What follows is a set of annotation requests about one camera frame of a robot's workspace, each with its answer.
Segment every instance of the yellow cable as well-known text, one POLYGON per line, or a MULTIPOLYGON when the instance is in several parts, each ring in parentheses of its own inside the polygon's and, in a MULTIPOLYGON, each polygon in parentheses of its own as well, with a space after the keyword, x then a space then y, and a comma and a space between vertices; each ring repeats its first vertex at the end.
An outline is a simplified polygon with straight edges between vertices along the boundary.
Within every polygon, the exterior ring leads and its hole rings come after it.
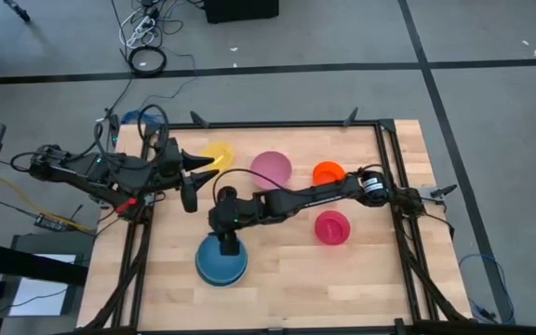
POLYGON ((25 202, 28 206, 30 206, 34 211, 38 212, 39 214, 42 214, 50 219, 55 219, 57 221, 62 221, 68 225, 71 225, 81 231, 89 231, 90 229, 87 228, 86 226, 82 225, 82 224, 78 224, 76 222, 73 222, 73 221, 69 221, 65 218, 62 218, 62 217, 59 217, 53 213, 50 213, 50 212, 47 212, 45 210, 42 210, 41 208, 39 208, 37 205, 34 204, 34 202, 32 202, 28 196, 26 196, 26 194, 20 190, 16 185, 14 185, 11 181, 8 181, 7 179, 3 178, 0 176, 0 181, 2 183, 4 183, 5 185, 9 186, 12 190, 14 190, 16 192, 16 194, 20 197, 20 200, 22 200, 23 202, 25 202))

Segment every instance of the white cable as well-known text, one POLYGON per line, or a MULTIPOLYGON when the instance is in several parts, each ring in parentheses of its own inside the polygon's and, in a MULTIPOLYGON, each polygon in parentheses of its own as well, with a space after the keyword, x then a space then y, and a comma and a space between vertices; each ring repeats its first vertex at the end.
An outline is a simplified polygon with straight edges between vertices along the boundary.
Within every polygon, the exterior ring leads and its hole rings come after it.
MULTIPOLYGON (((136 44, 136 42, 138 42, 138 40, 141 40, 146 34, 148 34, 152 29, 154 29, 154 27, 156 26, 156 21, 151 19, 148 15, 146 15, 144 18, 142 18, 142 20, 140 21, 140 23, 138 23, 138 25, 136 26, 136 28, 133 30, 132 34, 131 34, 131 37, 129 37, 129 39, 124 42, 123 40, 123 27, 127 24, 127 22, 133 18, 134 15, 136 15, 138 12, 140 12, 140 10, 142 9, 142 7, 136 9, 136 11, 134 11, 133 13, 129 14, 129 16, 127 17, 127 19, 125 19, 122 23, 121 23, 121 27, 119 28, 119 42, 121 42, 121 45, 122 46, 126 46, 126 47, 129 47, 131 49, 134 49, 136 47, 134 47, 134 45, 136 44), (145 24, 149 24, 149 28, 144 28, 143 26, 145 24)), ((144 45, 149 45, 151 44, 153 41, 154 41, 154 34, 151 33, 151 38, 150 40, 148 40, 146 43, 144 43, 143 41, 141 41, 144 45)))

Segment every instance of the yellow bowl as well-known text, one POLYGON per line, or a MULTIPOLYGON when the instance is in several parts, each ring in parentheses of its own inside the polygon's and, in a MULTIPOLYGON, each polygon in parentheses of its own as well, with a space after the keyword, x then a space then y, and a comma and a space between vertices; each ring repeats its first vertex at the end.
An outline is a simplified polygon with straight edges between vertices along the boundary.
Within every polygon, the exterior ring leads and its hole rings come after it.
POLYGON ((231 144, 223 141, 213 141, 203 150, 201 155, 214 158, 214 163, 206 166, 207 169, 217 169, 223 172, 233 163, 234 150, 231 144))

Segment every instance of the orange bowl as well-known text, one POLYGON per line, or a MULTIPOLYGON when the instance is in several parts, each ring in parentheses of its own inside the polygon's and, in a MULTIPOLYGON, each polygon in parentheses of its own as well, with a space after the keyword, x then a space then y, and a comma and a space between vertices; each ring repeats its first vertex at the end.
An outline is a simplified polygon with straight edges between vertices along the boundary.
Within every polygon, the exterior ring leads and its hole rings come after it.
POLYGON ((340 165, 334 162, 322 162, 314 167, 314 186, 340 181, 344 175, 345 172, 340 165))

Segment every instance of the pink bowl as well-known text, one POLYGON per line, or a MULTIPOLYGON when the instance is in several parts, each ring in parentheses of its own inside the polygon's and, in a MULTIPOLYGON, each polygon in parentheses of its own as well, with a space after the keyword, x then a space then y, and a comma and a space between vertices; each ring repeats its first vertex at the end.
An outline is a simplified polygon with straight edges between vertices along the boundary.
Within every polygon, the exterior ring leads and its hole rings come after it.
MULTIPOLYGON (((270 178, 281 186, 284 186, 284 184, 287 183, 293 172, 293 166, 290 164, 288 158, 285 155, 274 151, 258 154, 256 158, 253 159, 253 162, 251 162, 250 169, 270 178)), ((252 175, 251 179, 253 183, 263 190, 273 190, 278 188, 262 177, 252 175)))

